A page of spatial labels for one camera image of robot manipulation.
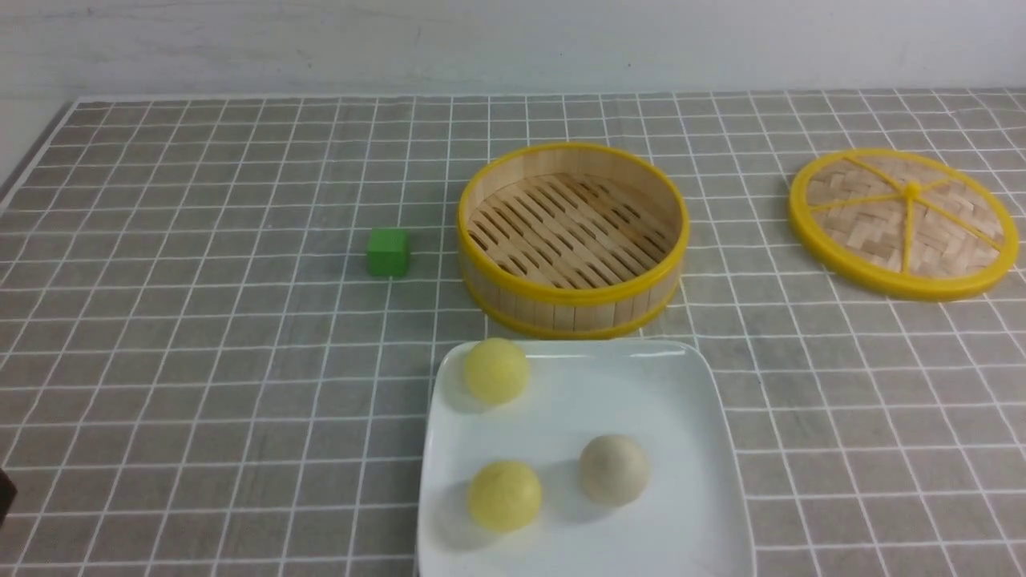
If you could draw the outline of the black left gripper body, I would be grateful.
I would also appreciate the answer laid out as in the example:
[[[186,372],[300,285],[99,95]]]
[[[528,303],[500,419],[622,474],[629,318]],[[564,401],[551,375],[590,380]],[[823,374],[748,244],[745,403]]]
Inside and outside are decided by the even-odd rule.
[[[18,488],[14,480],[10,478],[6,471],[0,470],[0,525],[3,525],[10,509],[14,506],[14,501],[18,496]]]

